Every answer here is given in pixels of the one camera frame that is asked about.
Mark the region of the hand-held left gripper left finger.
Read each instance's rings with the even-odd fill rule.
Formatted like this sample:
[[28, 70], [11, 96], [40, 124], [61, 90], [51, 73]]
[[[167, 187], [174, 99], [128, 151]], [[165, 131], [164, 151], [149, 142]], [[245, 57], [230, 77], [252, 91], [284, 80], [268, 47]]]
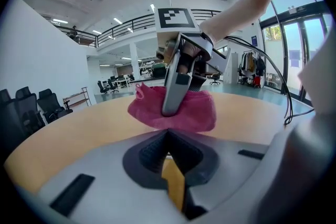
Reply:
[[168, 196], [167, 182], [160, 173], [142, 165], [140, 150], [162, 141], [166, 130], [138, 135], [99, 146], [63, 168], [38, 191], [51, 205], [80, 174], [93, 182], [68, 215], [77, 224], [185, 224]]

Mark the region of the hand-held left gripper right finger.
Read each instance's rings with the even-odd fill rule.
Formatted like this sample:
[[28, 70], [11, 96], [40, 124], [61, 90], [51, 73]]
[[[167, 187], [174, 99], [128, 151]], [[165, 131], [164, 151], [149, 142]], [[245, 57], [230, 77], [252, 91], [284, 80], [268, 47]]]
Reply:
[[259, 166], [268, 147], [261, 144], [220, 140], [214, 137], [168, 130], [168, 152], [179, 169], [181, 212], [169, 214], [168, 224], [257, 224], [261, 201], [243, 187]]

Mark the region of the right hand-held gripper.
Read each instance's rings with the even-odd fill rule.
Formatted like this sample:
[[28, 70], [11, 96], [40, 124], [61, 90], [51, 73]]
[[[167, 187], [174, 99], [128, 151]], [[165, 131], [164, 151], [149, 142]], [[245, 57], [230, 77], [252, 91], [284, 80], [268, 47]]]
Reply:
[[179, 73], [177, 68], [185, 43], [197, 47], [198, 64], [204, 64], [200, 72], [211, 74], [225, 72], [228, 56], [214, 49], [211, 40], [202, 37], [198, 24], [189, 8], [159, 8], [154, 13], [158, 49], [156, 56], [168, 66], [165, 77], [165, 97], [161, 113], [163, 116], [174, 116], [187, 93], [199, 92], [205, 77], [191, 73]]

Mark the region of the pink cloth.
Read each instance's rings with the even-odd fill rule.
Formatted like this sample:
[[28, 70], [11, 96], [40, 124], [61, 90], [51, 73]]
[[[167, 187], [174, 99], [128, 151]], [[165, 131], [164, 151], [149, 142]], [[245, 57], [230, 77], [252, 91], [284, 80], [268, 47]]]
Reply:
[[135, 99], [128, 113], [141, 123], [155, 129], [181, 129], [189, 132], [208, 132], [214, 129], [217, 115], [214, 99], [208, 91], [188, 91], [177, 113], [162, 114], [166, 87], [137, 84]]

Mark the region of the person's right forearm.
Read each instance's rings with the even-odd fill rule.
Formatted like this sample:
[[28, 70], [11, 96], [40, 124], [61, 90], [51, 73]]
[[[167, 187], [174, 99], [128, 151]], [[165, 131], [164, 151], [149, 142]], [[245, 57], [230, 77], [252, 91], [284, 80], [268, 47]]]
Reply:
[[271, 0], [239, 0], [229, 9], [203, 21], [200, 30], [213, 44], [262, 16]]

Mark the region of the person's right hand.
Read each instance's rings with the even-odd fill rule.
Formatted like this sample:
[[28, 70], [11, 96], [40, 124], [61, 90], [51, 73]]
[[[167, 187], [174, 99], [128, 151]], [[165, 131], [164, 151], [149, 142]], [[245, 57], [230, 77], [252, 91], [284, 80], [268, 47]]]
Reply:
[[182, 52], [180, 53], [180, 58], [177, 65], [177, 72], [184, 74], [189, 73], [194, 63], [194, 60], [202, 54], [203, 52], [200, 48], [186, 41], [182, 48]]

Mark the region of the green machine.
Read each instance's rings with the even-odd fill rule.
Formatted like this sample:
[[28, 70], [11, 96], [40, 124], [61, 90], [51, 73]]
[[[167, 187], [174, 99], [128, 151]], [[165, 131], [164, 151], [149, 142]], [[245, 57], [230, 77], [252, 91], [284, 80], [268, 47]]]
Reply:
[[166, 65], [164, 63], [156, 63], [151, 69], [154, 78], [163, 78], [166, 75]]

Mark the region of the black top workbench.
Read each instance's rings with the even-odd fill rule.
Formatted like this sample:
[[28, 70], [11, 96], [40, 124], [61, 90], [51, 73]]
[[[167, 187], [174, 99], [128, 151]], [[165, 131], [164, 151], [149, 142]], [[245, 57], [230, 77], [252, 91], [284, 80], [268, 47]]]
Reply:
[[164, 85], [165, 78], [164, 77], [158, 77], [158, 78], [146, 78], [141, 80], [134, 80], [130, 82], [130, 85], [135, 87], [136, 84], [144, 84], [146, 86], [152, 87], [152, 86], [163, 86]]

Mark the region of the white tall cabinet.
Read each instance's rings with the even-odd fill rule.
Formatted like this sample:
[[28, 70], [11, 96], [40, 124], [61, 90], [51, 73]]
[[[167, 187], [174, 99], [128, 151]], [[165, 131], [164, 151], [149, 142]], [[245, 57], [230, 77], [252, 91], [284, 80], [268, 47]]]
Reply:
[[223, 82], [236, 84], [238, 81], [238, 54], [231, 53], [230, 59], [226, 68], [226, 71], [223, 73]]

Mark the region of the white office desk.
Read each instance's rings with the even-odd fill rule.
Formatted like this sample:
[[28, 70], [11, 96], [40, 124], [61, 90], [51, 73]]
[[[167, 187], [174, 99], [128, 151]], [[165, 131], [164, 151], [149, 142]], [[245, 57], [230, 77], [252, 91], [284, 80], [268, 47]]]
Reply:
[[130, 80], [128, 78], [123, 78], [123, 79], [118, 78], [118, 79], [115, 80], [114, 83], [117, 85], [118, 89], [119, 88], [128, 88], [129, 84], [130, 84]]

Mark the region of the clothes rack with garments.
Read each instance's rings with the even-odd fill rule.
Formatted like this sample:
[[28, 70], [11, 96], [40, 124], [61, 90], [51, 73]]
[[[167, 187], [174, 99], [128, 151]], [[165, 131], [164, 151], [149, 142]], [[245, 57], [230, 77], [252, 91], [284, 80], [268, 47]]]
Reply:
[[252, 50], [244, 51], [237, 72], [238, 84], [260, 89], [266, 64], [259, 53]]

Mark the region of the metal shelf rack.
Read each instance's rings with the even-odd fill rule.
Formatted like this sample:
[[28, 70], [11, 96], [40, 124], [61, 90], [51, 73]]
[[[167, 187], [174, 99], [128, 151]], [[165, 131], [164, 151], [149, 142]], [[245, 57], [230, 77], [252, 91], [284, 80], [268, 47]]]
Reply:
[[92, 103], [88, 94], [88, 88], [82, 87], [80, 92], [63, 98], [63, 103], [67, 110], [74, 109], [83, 104], [85, 104], [86, 106], [91, 106]]

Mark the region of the black mezzanine railing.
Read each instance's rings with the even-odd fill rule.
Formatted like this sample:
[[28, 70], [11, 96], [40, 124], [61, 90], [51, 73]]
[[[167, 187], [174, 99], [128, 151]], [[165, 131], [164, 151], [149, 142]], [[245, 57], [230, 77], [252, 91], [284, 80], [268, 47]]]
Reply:
[[[205, 19], [211, 18], [219, 14], [219, 10], [212, 9], [191, 9], [192, 14], [197, 22], [201, 22]], [[72, 28], [54, 25], [62, 33], [70, 37]], [[116, 26], [109, 28], [108, 30], [102, 32], [102, 34], [93, 32], [88, 33], [82, 30], [75, 30], [77, 33], [75, 36], [75, 42], [80, 45], [98, 48], [103, 45], [106, 41], [115, 40], [126, 34], [133, 33], [134, 31], [144, 30], [155, 26], [154, 14], [147, 14], [134, 19], [128, 20], [122, 24], [117, 23]]]

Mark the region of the glass window wall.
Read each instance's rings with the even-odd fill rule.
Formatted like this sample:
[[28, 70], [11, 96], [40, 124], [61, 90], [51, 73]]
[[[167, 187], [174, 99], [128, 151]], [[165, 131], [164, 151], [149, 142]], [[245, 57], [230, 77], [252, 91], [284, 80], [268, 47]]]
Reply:
[[284, 92], [277, 67], [291, 96], [310, 105], [298, 74], [321, 47], [332, 22], [324, 0], [271, 0], [259, 19], [264, 49], [273, 61], [266, 63], [265, 85]]

